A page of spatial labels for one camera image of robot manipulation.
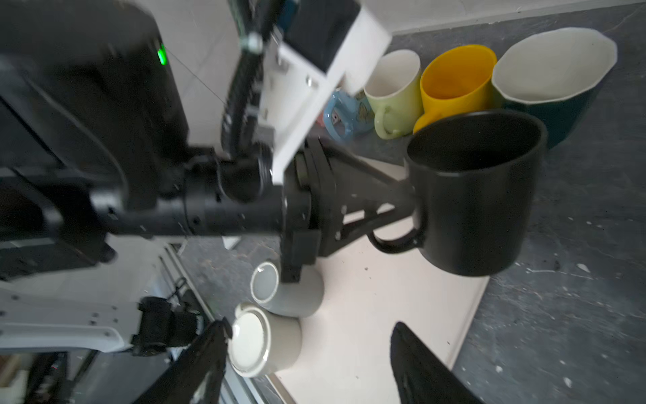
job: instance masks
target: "upside-down white mug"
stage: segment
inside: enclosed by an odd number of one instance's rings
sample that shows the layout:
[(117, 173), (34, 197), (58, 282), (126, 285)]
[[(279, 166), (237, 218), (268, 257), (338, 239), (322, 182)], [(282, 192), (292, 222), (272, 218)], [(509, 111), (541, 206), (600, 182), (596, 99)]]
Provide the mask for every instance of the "upside-down white mug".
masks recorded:
[(251, 276), (251, 297), (256, 303), (278, 315), (307, 317), (323, 300), (323, 278), (312, 266), (303, 266), (300, 281), (281, 283), (276, 264), (265, 261)]
[(253, 303), (236, 307), (229, 360), (243, 377), (287, 369), (298, 359), (302, 334), (298, 320), (269, 313)]

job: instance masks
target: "mug rim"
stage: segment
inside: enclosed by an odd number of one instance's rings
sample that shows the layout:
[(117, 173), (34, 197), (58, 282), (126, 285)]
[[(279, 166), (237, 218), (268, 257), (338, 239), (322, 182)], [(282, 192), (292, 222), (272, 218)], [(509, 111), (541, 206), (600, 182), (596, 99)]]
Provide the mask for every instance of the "mug rim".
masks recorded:
[(243, 314), (253, 314), (260, 321), (260, 325), (265, 333), (262, 355), (255, 363), (253, 363), (253, 365), (249, 366), (246, 369), (241, 369), (240, 367), (238, 367), (237, 365), (239, 364), (236, 365), (236, 361), (233, 360), (233, 358), (235, 358), (235, 355), (231, 355), (231, 351), (233, 350), (233, 344), (231, 343), (229, 343), (229, 347), (227, 348), (227, 355), (231, 356), (231, 366), (236, 370), (236, 372), (238, 372), (238, 374), (243, 377), (255, 377), (263, 371), (264, 367), (269, 362), (269, 353), (271, 351), (271, 325), (269, 324), (269, 318), (265, 314), (263, 309), (255, 304), (243, 310)]
[[(273, 289), (271, 290), (271, 293), (269, 294), (269, 297), (267, 299), (260, 300), (260, 299), (258, 299), (256, 297), (256, 293), (254, 293), (254, 291), (253, 291), (253, 283), (256, 280), (256, 275), (258, 275), (260, 272), (262, 272), (262, 271), (264, 271), (266, 269), (269, 269), (269, 268), (266, 268), (268, 266), (271, 267), (274, 274), (276, 275), (276, 284), (273, 286)], [(256, 303), (258, 303), (258, 304), (268, 303), (269, 301), (271, 301), (274, 298), (274, 296), (276, 295), (276, 292), (278, 291), (278, 286), (280, 285), (280, 274), (278, 272), (278, 267), (276, 267), (276, 264), (274, 264), (271, 261), (265, 261), (265, 262), (260, 263), (256, 267), (256, 269), (253, 270), (253, 274), (251, 275), (251, 282), (249, 282), (249, 283), (250, 283), (250, 285), (249, 285), (250, 288), (249, 289), (251, 289), (251, 297), (253, 298), (253, 300), (256, 301)]]
[[(452, 53), (452, 52), (454, 52), (454, 51), (456, 51), (456, 50), (458, 50), (458, 49), (463, 49), (463, 48), (483, 48), (483, 49), (485, 49), (485, 50), (487, 51), (487, 53), (489, 53), (489, 55), (490, 55), (490, 56), (493, 56), (493, 58), (494, 58), (494, 67), (491, 69), (491, 73), (489, 73), (489, 76), (487, 77), (487, 79), (486, 79), (486, 80), (484, 80), (484, 81), (483, 81), (483, 82), (482, 82), (478, 87), (476, 87), (476, 88), (474, 88), (473, 90), (471, 90), (471, 91), (467, 92), (466, 94), (463, 94), (463, 95), (458, 96), (458, 97), (453, 97), (453, 98), (436, 98), (436, 97), (433, 97), (432, 95), (429, 95), (429, 94), (424, 90), (424, 84), (423, 84), (423, 83), (424, 83), (424, 77), (425, 77), (425, 75), (426, 75), (427, 73), (428, 73), (428, 74), (430, 74), (430, 73), (428, 72), (428, 69), (429, 69), (429, 68), (430, 68), (434, 63), (436, 63), (436, 62), (437, 62), (437, 63), (439, 63), (439, 62), (437, 61), (439, 58), (441, 58), (441, 57), (443, 57), (443, 56), (445, 56), (445, 55), (447, 55), (447, 54), (449, 54), (449, 53)], [(496, 66), (497, 64), (498, 64), (498, 57), (496, 56), (495, 52), (494, 52), (493, 50), (491, 50), (490, 48), (488, 48), (488, 47), (484, 46), (484, 45), (469, 44), (469, 45), (461, 45), (461, 46), (459, 46), (459, 47), (451, 48), (451, 49), (447, 50), (446, 52), (443, 52), (443, 53), (439, 54), (438, 56), (436, 56), (436, 57), (435, 57), (435, 59), (433, 59), (433, 60), (431, 61), (431, 63), (429, 63), (429, 64), (428, 64), (428, 66), (426, 66), (426, 68), (424, 69), (424, 72), (422, 73), (422, 76), (421, 76), (421, 77), (420, 77), (420, 79), (419, 79), (419, 90), (420, 90), (420, 92), (421, 92), (423, 95), (425, 95), (426, 97), (431, 98), (433, 101), (440, 101), (440, 102), (442, 102), (442, 101), (454, 101), (454, 100), (459, 100), (460, 98), (464, 98), (464, 97), (467, 97), (467, 96), (469, 96), (469, 95), (471, 95), (471, 94), (475, 93), (475, 92), (476, 92), (476, 91), (478, 91), (479, 89), (483, 88), (483, 87), (484, 87), (484, 86), (485, 86), (489, 81), (491, 81), (491, 80), (492, 80), (492, 77), (493, 77), (493, 75), (494, 75), (495, 66)]]
[[(579, 90), (577, 92), (573, 92), (572, 94), (568, 94), (568, 95), (562, 96), (562, 97), (550, 98), (548, 100), (536, 100), (536, 101), (523, 100), (522, 98), (517, 98), (517, 97), (511, 96), (511, 95), (508, 95), (506, 92), (504, 92), (504, 91), (502, 91), (500, 89), (500, 87), (496, 83), (496, 79), (495, 79), (496, 78), (496, 71), (497, 71), (496, 69), (499, 66), (503, 65), (503, 61), (505, 60), (505, 56), (507, 56), (512, 49), (519, 48), (520, 46), (522, 46), (527, 41), (530, 41), (532, 39), (536, 39), (537, 37), (551, 36), (551, 35), (555, 35), (555, 34), (562, 33), (562, 32), (568, 32), (568, 31), (569, 32), (572, 32), (572, 31), (588, 32), (589, 34), (593, 34), (593, 35), (597, 36), (601, 41), (604, 41), (604, 42), (606, 42), (607, 44), (609, 44), (611, 46), (611, 48), (612, 48), (612, 50), (611, 50), (612, 57), (610, 59), (610, 63), (607, 66), (607, 68), (605, 69), (605, 71), (603, 72), (603, 74), (601, 74), (595, 81), (593, 81), (590, 85), (588, 85), (587, 87), (584, 87), (583, 89), (581, 89), (581, 90)], [(547, 103), (553, 103), (553, 102), (563, 102), (563, 101), (567, 101), (567, 100), (569, 100), (571, 98), (574, 98), (576, 96), (579, 96), (579, 95), (583, 94), (584, 92), (588, 92), (589, 90), (592, 90), (594, 87), (596, 87), (599, 83), (601, 83), (601, 81), (608, 74), (608, 72), (610, 72), (610, 70), (612, 70), (612, 68), (617, 64), (617, 58), (618, 58), (617, 43), (615, 41), (613, 41), (611, 38), (603, 35), (602, 32), (600, 32), (598, 30), (595, 30), (593, 28), (583, 28), (583, 27), (559, 28), (557, 30), (545, 31), (545, 32), (540, 32), (538, 34), (530, 35), (530, 36), (522, 39), (521, 41), (518, 41), (517, 43), (514, 43), (511, 47), (509, 47), (509, 49), (507, 49), (507, 51), (505, 52), (503, 57), (501, 57), (500, 60), (498, 61), (498, 63), (496, 63), (496, 65), (494, 66), (494, 73), (492, 74), (492, 77), (491, 77), (491, 84), (503, 96), (504, 99), (509, 100), (509, 101), (518, 102), (518, 103), (523, 104), (523, 105), (541, 105), (541, 104), (547, 104)]]
[[(513, 158), (513, 159), (511, 159), (511, 160), (509, 160), (507, 162), (500, 163), (500, 164), (497, 164), (497, 165), (492, 165), (491, 167), (486, 167), (486, 168), (471, 169), (471, 170), (460, 170), (460, 171), (445, 171), (445, 170), (438, 170), (438, 169), (435, 169), (435, 168), (432, 168), (432, 167), (428, 167), (427, 165), (420, 164), (420, 163), (416, 162), (415, 160), (413, 160), (412, 158), (410, 158), (410, 156), (408, 154), (408, 148), (410, 147), (410, 144), (412, 142), (414, 142), (415, 139), (420, 134), (422, 134), (423, 131), (432, 130), (432, 128), (434, 126), (438, 125), (439, 123), (443, 123), (443, 122), (447, 122), (447, 121), (457, 120), (457, 119), (461, 119), (461, 118), (468, 118), (468, 117), (471, 117), (471, 116), (493, 115), (493, 114), (516, 116), (518, 118), (524, 118), (526, 120), (530, 120), (532, 123), (534, 123), (536, 126), (538, 126), (538, 129), (540, 130), (540, 139), (538, 140), (538, 142), (536, 142), (536, 144), (534, 146), (532, 146), (531, 149), (529, 149), (525, 153), (521, 154), (520, 156), (515, 157), (515, 158)], [(452, 116), (449, 116), (447, 118), (440, 119), (438, 121), (435, 121), (435, 122), (431, 123), (430, 125), (428, 125), (426, 127), (423, 127), (422, 129), (420, 129), (417, 133), (415, 133), (414, 136), (412, 136), (412, 139), (408, 142), (408, 144), (406, 144), (406, 158), (405, 158), (405, 160), (406, 160), (406, 163), (411, 165), (411, 166), (414, 166), (414, 167), (419, 168), (419, 169), (430, 170), (430, 171), (432, 171), (433, 173), (435, 173), (435, 174), (437, 174), (439, 176), (460, 177), (460, 176), (465, 176), (465, 175), (484, 175), (484, 174), (490, 173), (491, 171), (499, 170), (502, 167), (506, 167), (508, 165), (514, 165), (514, 164), (516, 164), (518, 162), (526, 160), (527, 158), (529, 158), (529, 156), (532, 156), (534, 153), (536, 153), (540, 148), (545, 147), (545, 145), (547, 144), (547, 137), (548, 137), (547, 128), (545, 127), (545, 124), (543, 123), (543, 121), (541, 121), (540, 119), (538, 119), (535, 116), (530, 115), (530, 114), (528, 114), (526, 112), (513, 111), (513, 110), (510, 110), (510, 109), (488, 109), (486, 111), (467, 112), (465, 114), (452, 115)]]
[(394, 97), (394, 96), (396, 96), (396, 95), (399, 95), (399, 93), (400, 93), (400, 92), (402, 92), (403, 90), (407, 89), (407, 88), (408, 88), (408, 86), (409, 86), (413, 81), (415, 81), (415, 79), (417, 78), (417, 76), (419, 76), (419, 71), (420, 71), (420, 69), (422, 68), (422, 59), (420, 59), (419, 55), (418, 55), (418, 54), (417, 54), (417, 52), (416, 52), (416, 51), (414, 51), (414, 50), (411, 50), (411, 49), (397, 49), (397, 50), (394, 50), (394, 51), (392, 51), (392, 52), (390, 52), (390, 53), (387, 53), (387, 54), (383, 55), (383, 56), (379, 59), (379, 61), (377, 62), (377, 65), (379, 65), (379, 62), (381, 62), (384, 58), (387, 58), (387, 57), (393, 57), (393, 56), (394, 56), (394, 55), (396, 55), (396, 54), (402, 54), (402, 53), (409, 53), (409, 54), (413, 54), (413, 55), (415, 56), (415, 58), (417, 59), (417, 72), (413, 75), (413, 77), (411, 77), (411, 79), (406, 83), (406, 85), (402, 86), (399, 90), (397, 90), (397, 91), (395, 91), (395, 92), (391, 92), (390, 94), (385, 95), (385, 96), (374, 96), (374, 95), (370, 94), (370, 93), (368, 92), (368, 90), (366, 90), (366, 87), (370, 84), (370, 81), (371, 81), (371, 79), (372, 79), (372, 76), (370, 76), (370, 78), (368, 79), (368, 82), (366, 83), (366, 85), (365, 85), (365, 86), (363, 86), (363, 91), (366, 93), (366, 96), (368, 96), (368, 97), (372, 98), (373, 100), (387, 100), (388, 98), (391, 98), (391, 97)]

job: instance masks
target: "white bracket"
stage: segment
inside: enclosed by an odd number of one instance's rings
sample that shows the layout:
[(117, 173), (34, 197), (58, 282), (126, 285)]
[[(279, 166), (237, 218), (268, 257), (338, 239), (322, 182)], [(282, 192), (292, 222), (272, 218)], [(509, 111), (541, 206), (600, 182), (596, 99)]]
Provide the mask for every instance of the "white bracket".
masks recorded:
[(275, 130), (274, 184), (283, 183), (285, 168), (335, 89), (340, 86), (348, 94), (361, 90), (390, 40), (390, 33), (362, 7), (327, 72), (289, 45), (279, 44), (279, 65), (266, 68), (259, 116), (260, 125)]

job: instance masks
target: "green led light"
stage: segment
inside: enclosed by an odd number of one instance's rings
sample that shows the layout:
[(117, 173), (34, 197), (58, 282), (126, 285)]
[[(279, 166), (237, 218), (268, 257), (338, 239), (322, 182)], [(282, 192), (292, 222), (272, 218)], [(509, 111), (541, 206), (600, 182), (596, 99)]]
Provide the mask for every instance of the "green led light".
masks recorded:
[(166, 66), (166, 63), (168, 63), (168, 56), (166, 56), (166, 48), (163, 45), (157, 51), (157, 56), (160, 58), (161, 65)]

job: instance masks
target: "black cable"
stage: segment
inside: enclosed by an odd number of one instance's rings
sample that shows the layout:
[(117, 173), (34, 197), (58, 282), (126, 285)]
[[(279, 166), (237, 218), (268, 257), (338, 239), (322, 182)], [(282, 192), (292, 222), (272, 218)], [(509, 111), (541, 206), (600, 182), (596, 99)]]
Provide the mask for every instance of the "black cable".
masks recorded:
[[(251, 30), (247, 36), (260, 35), (263, 43), (269, 39), (271, 30), (278, 20), (285, 0), (261, 0), (256, 6)], [(234, 160), (244, 152), (241, 148), (242, 130), (246, 127), (247, 105), (253, 96), (253, 83), (262, 63), (263, 55), (243, 49), (236, 74), (229, 87), (229, 95), (222, 116), (222, 149), (228, 158)]]
[(246, 37), (251, 28), (249, 0), (229, 0), (229, 9), (238, 29), (238, 36), (240, 38)]
[(251, 148), (253, 141), (253, 135), (256, 133), (256, 125), (258, 124), (258, 107), (260, 106), (260, 95), (262, 94), (262, 64), (258, 68), (256, 73), (256, 79), (253, 82), (251, 89), (251, 97), (249, 99), (249, 104), (247, 110), (251, 109), (255, 113), (247, 114), (245, 117), (244, 128), (240, 135), (240, 149), (248, 150)]
[(171, 300), (173, 297), (177, 296), (178, 298), (180, 297), (180, 289), (182, 289), (184, 286), (186, 286), (187, 281), (185, 277), (179, 278), (177, 281), (175, 281), (175, 291), (172, 293), (172, 295), (168, 296), (166, 298), (166, 301)]

